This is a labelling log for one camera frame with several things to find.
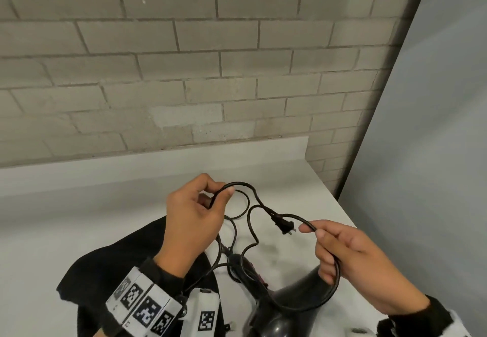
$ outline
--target brick wall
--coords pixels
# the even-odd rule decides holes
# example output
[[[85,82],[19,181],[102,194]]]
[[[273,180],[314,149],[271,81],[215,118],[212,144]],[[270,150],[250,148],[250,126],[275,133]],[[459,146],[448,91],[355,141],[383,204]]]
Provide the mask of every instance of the brick wall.
[[[419,0],[0,0],[0,165],[309,135],[335,190]]]

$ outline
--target black cloth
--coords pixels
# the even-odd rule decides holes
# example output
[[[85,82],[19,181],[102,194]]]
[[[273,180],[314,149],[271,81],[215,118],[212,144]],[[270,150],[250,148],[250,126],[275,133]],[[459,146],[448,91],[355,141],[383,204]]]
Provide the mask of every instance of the black cloth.
[[[78,337],[93,337],[101,327],[100,317],[105,302],[115,291],[132,267],[141,266],[147,257],[153,258],[162,246],[166,229],[166,217],[155,220],[121,240],[94,250],[69,268],[57,287],[62,300],[78,305]],[[205,254],[194,262],[184,280],[184,288],[208,272],[211,264]],[[198,287],[219,293],[215,275],[212,273]],[[181,333],[182,322],[175,322],[169,336]],[[218,310],[215,337],[225,336],[222,307]]]
[[[378,337],[439,337],[454,321],[450,313],[434,297],[429,306],[417,313],[391,315],[377,326]]]

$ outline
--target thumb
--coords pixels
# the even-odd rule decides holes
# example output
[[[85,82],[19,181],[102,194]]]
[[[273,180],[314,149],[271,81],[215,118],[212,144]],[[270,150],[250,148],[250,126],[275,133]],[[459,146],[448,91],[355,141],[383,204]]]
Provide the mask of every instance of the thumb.
[[[328,252],[335,255],[339,260],[346,262],[346,260],[350,258],[350,255],[353,254],[353,250],[346,247],[343,243],[338,241],[334,235],[325,230],[317,229],[315,235],[318,243],[328,250]]]
[[[220,192],[216,197],[213,206],[211,207],[211,211],[223,215],[225,213],[225,207],[228,201],[232,198],[234,192],[235,187],[228,187],[227,189],[224,189],[222,192]]]

